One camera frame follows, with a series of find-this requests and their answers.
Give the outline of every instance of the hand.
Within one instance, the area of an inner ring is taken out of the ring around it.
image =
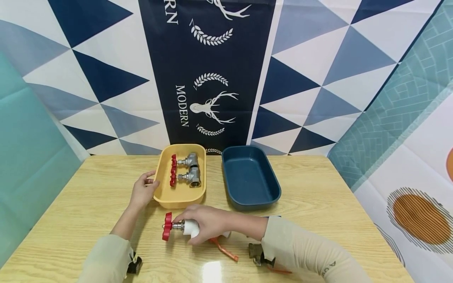
[[[154,191],[160,184],[157,180],[148,179],[154,174],[156,174],[156,170],[146,172],[135,182],[130,196],[129,207],[141,210],[153,199]]]
[[[183,219],[193,219],[198,222],[200,233],[188,242],[190,245],[198,245],[230,231],[229,219],[231,214],[232,212],[229,211],[195,204],[188,206],[173,222],[180,222]]]

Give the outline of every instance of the blue triangle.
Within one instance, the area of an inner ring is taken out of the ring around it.
[[[322,87],[305,120],[304,126],[313,125],[330,118],[359,112],[361,111],[356,107]]]
[[[319,86],[306,76],[271,57],[260,105]]]
[[[318,0],[285,0],[272,54],[345,26],[344,20]]]
[[[159,122],[137,117],[114,107],[103,104],[101,106],[106,112],[107,117],[109,117],[110,123],[119,138],[159,124]]]
[[[286,120],[274,112],[264,109],[263,107],[259,107],[258,113],[256,114],[256,122],[253,129],[252,139],[266,137],[271,134],[281,133],[297,128],[300,128],[300,126]]]
[[[294,141],[293,147],[289,153],[294,153],[303,150],[315,149],[325,145],[334,144],[333,140],[329,140],[317,133],[307,130],[306,128],[302,128],[300,130],[299,135]]]
[[[116,138],[87,130],[66,126],[66,129],[79,141],[85,149],[94,148],[100,144],[108,143]]]
[[[362,0],[351,24],[412,1],[414,0]]]
[[[127,155],[159,155],[162,150],[142,144],[134,144],[120,139],[120,143]]]
[[[49,0],[71,47],[132,15],[108,0]]]
[[[0,52],[22,76],[69,48],[26,28],[0,20]]]
[[[250,142],[250,145],[254,145],[256,147],[259,147],[260,149],[262,149],[264,151],[264,153],[266,155],[286,155],[286,153],[284,152],[281,152],[279,150],[276,150],[276,149],[273,149],[272,147],[270,146],[267,146],[267,145],[264,145],[264,144],[260,144],[260,143],[257,143],[255,142],[254,140],[252,140]]]
[[[330,67],[324,85],[395,64],[376,45],[349,27]]]
[[[29,83],[29,86],[59,121],[97,104],[97,102],[75,96],[51,86],[34,83]]]
[[[148,81],[88,55],[75,50],[73,52],[99,102],[106,101]]]

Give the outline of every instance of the teal fabric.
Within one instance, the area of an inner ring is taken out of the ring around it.
[[[42,103],[0,54],[0,267],[80,164]]]
[[[452,38],[453,0],[445,0],[370,108],[332,148],[328,157],[353,192],[453,79]]]

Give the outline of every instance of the person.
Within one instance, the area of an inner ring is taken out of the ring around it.
[[[121,283],[133,260],[130,239],[143,210],[153,199],[159,181],[144,173],[135,182],[128,207],[109,235],[98,240],[82,268],[78,283]],[[210,206],[191,205],[174,222],[196,220],[199,234],[188,241],[198,245],[224,232],[233,231],[261,242],[265,258],[276,259],[279,266],[297,273],[308,269],[326,283],[371,283],[365,270],[340,245],[311,233],[281,217],[260,217],[225,211]]]

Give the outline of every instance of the laurel wreath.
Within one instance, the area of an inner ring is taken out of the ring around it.
[[[203,43],[204,45],[219,45],[227,41],[232,35],[233,35],[233,28],[230,30],[227,30],[224,34],[221,36],[211,36],[205,34],[199,26],[197,26],[194,22],[193,19],[190,21],[189,26],[193,25],[191,29],[191,33],[193,34],[193,37],[195,37],[199,42]]]
[[[200,124],[197,125],[197,130],[202,133],[203,135],[210,135],[210,136],[214,136],[214,135],[218,135],[218,134],[221,134],[223,133],[223,131],[225,131],[225,128],[221,128],[220,130],[218,131],[209,131],[205,128],[203,128],[202,126],[200,126]]]
[[[217,153],[219,155],[222,155],[222,151],[220,151],[218,149],[206,149],[206,152],[214,152],[214,153]]]
[[[224,84],[225,86],[228,86],[227,79],[225,79],[221,75],[215,74],[215,73],[207,73],[207,74],[204,73],[193,82],[193,84],[194,84],[193,87],[195,88],[195,90],[197,90],[197,87],[201,86],[203,83],[205,83],[207,81],[212,81],[212,80],[219,81],[222,84]]]

